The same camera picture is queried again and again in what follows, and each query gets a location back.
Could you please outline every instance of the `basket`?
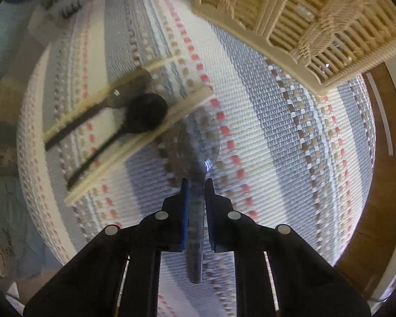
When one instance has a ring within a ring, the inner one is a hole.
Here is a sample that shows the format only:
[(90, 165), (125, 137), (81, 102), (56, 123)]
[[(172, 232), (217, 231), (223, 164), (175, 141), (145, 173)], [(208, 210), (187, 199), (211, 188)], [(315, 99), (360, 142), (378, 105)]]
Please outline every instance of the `basket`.
[(319, 96), (396, 54), (391, 0), (194, 0), (194, 13)]

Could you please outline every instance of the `dark gray spoon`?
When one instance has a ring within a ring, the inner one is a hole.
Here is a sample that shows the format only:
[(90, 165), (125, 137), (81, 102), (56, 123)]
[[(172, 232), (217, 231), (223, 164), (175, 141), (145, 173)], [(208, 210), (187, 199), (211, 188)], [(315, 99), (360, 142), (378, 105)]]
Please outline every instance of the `dark gray spoon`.
[(189, 281), (202, 280), (204, 251), (204, 180), (220, 150), (219, 126), (204, 109), (191, 113), (181, 125), (178, 157), (190, 181), (186, 270)]
[(122, 126), (74, 172), (68, 180), (68, 190), (79, 181), (81, 175), (91, 166), (95, 159), (117, 139), (127, 133), (143, 133), (154, 130), (160, 125), (167, 111), (167, 102), (158, 94), (146, 93), (131, 99), (126, 108), (125, 120)]
[(101, 103), (90, 107), (78, 118), (67, 124), (45, 143), (45, 151), (49, 151), (56, 144), (59, 144), (72, 131), (83, 123), (94, 117), (105, 107), (119, 109), (128, 106), (129, 102), (139, 94), (146, 91), (152, 84), (151, 74), (144, 68), (137, 68), (134, 72), (136, 76), (129, 82), (115, 88)]

